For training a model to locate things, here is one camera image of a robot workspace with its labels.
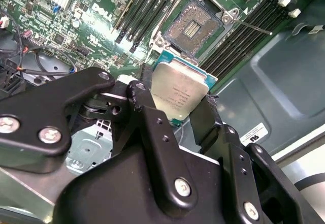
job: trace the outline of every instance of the ram slot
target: ram slot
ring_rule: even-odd
[[[246,22],[251,23],[258,16],[263,14],[263,10],[269,7],[271,3],[269,0],[263,0],[262,3],[246,18]],[[208,57],[208,59],[201,65],[201,68],[204,70],[209,69],[213,62],[217,59],[217,57],[226,51],[228,45],[236,42],[236,37],[243,32],[243,30],[247,29],[246,26],[238,26],[236,30],[216,49],[216,51]]]
[[[264,22],[269,22],[269,18],[274,14],[277,13],[277,10],[274,8],[265,8],[265,11],[262,13],[261,16],[258,16],[255,18],[250,24],[254,26],[258,26],[260,28],[263,28]],[[236,35],[236,37],[233,38],[232,42],[227,45],[223,51],[215,57],[214,63],[211,63],[209,67],[207,68],[210,72],[214,72],[220,65],[222,65],[222,62],[229,56],[231,56],[233,53],[238,53],[242,47],[245,47],[246,43],[245,41],[254,33],[260,33],[259,31],[255,31],[249,27],[244,27],[242,31]]]
[[[129,12],[133,8],[133,6],[136,6],[138,2],[139,2],[139,0],[130,0],[128,2],[128,4],[125,7],[124,11],[122,12],[120,17],[118,18],[117,22],[115,23],[114,29],[119,29],[123,25],[127,15],[129,14]]]
[[[140,24],[142,25],[139,27],[139,32],[134,35],[133,39],[134,46],[133,49],[136,48],[136,46],[142,41],[146,33],[148,32],[150,26],[153,25],[154,20],[162,13],[167,3],[171,0],[158,0],[157,4],[155,5],[153,12],[151,12],[151,15],[146,19],[143,20]]]
[[[264,0],[245,19],[245,22],[262,29],[274,30],[286,18],[286,11],[277,5],[276,0]],[[240,25],[215,50],[201,68],[218,77],[218,79],[222,79],[246,55],[251,54],[257,45],[266,37],[267,35],[264,33]]]
[[[132,23],[136,20],[136,16],[141,13],[141,10],[145,8],[145,3],[147,0],[136,0],[133,8],[128,12],[128,15],[125,17],[124,23],[121,23],[117,28],[121,29],[121,32],[116,39],[119,43],[125,36],[127,30],[130,28]]]

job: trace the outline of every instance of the cable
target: cable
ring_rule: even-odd
[[[13,16],[11,16],[8,12],[6,12],[3,9],[0,9],[0,12],[5,14],[6,16],[8,16],[12,20],[12,22],[16,28],[17,35],[18,35],[18,52],[19,52],[19,65],[18,66],[21,67],[22,58],[23,58],[23,45],[22,45],[22,39],[21,39],[21,34],[20,34],[20,27],[19,27],[18,23],[16,22],[15,18]]]
[[[69,75],[70,73],[62,73],[62,72],[42,72],[42,71],[35,71],[35,70],[30,70],[30,69],[20,69],[23,73],[26,74],[31,74],[31,75],[40,75],[40,76],[66,76]]]
[[[181,133],[181,137],[180,137],[180,139],[178,141],[178,145],[181,145],[182,140],[183,140],[183,136],[184,136],[184,126],[183,126],[183,124],[181,124],[181,128],[182,128],[182,133]]]
[[[65,54],[63,51],[57,49],[57,48],[54,48],[52,46],[49,46],[49,45],[44,45],[44,46],[35,46],[35,47],[32,47],[29,49],[28,52],[31,52],[31,51],[34,51],[34,50],[41,50],[41,49],[52,49],[52,50],[55,50],[56,52],[62,54],[68,61],[69,63],[73,66],[74,70],[73,72],[75,73],[77,71],[77,67],[76,65],[72,62],[72,60],[70,59],[70,57],[68,57],[67,54]]]
[[[37,66],[41,69],[42,72],[48,72],[43,65],[41,64],[40,57],[37,53],[35,53],[35,61]],[[53,76],[47,76],[51,81],[54,81],[55,78]]]

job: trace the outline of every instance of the screw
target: screw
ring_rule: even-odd
[[[40,140],[46,144],[57,143],[60,141],[61,137],[61,133],[52,127],[46,127],[39,133]]]
[[[255,146],[258,153],[262,154],[263,150],[259,146]]]
[[[9,134],[19,129],[20,123],[13,117],[0,118],[0,133]]]
[[[142,83],[137,83],[137,87],[142,90],[146,90],[146,87]]]
[[[80,161],[77,161],[76,159],[74,159],[73,161],[71,161],[70,166],[72,166],[75,169],[81,169],[81,168],[83,168],[83,164]]]
[[[253,220],[258,220],[258,211],[251,202],[244,202],[244,209],[250,218]]]
[[[102,79],[110,80],[110,76],[107,73],[101,72],[98,74]]]
[[[177,178],[175,180],[175,189],[180,196],[188,197],[191,194],[191,188],[188,183],[181,179]]]

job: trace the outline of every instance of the connector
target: connector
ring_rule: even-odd
[[[10,23],[10,19],[6,16],[2,17],[0,19],[0,28],[4,29],[4,28],[7,28],[9,26],[9,23]]]
[[[300,13],[301,11],[298,8],[296,8],[293,11],[289,12],[288,15],[289,17],[296,18],[300,15]]]
[[[279,0],[278,4],[282,7],[286,7],[290,2],[291,0]]]

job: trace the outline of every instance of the white label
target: white label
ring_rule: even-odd
[[[249,131],[244,136],[242,136],[240,138],[240,142],[242,142],[242,144],[245,146],[248,145],[249,143],[256,143],[258,140],[266,136],[268,133],[269,133],[268,130],[261,122],[259,125],[254,127],[251,131]]]

